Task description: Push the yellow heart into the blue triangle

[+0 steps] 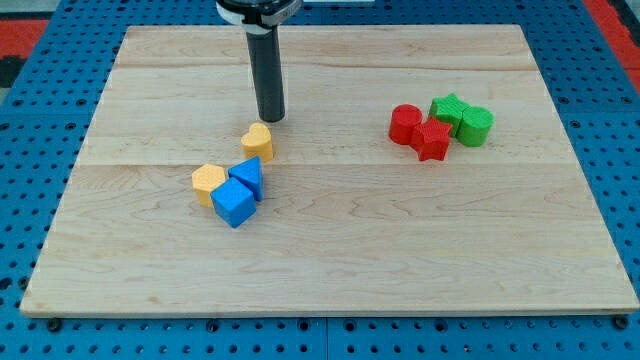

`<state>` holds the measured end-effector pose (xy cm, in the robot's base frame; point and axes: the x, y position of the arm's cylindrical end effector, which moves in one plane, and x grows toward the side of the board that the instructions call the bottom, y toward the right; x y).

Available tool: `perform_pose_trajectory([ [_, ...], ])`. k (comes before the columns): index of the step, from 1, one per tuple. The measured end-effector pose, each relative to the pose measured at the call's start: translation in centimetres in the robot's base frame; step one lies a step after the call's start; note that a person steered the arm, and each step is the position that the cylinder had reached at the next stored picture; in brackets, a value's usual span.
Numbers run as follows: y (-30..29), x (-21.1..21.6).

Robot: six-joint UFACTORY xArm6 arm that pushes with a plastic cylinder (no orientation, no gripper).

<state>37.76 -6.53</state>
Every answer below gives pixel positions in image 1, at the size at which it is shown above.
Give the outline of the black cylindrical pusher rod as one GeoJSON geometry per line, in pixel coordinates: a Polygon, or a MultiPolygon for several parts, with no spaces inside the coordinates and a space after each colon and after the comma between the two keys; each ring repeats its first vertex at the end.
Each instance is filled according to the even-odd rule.
{"type": "Polygon", "coordinates": [[[279,122],[286,110],[278,26],[264,34],[247,33],[246,37],[259,118],[279,122]]]}

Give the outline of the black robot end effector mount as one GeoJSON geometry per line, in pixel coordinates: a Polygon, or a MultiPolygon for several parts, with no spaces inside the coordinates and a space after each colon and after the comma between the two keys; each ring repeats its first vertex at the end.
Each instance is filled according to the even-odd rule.
{"type": "Polygon", "coordinates": [[[279,26],[302,7],[302,0],[216,0],[221,18],[237,26],[279,26]]]}

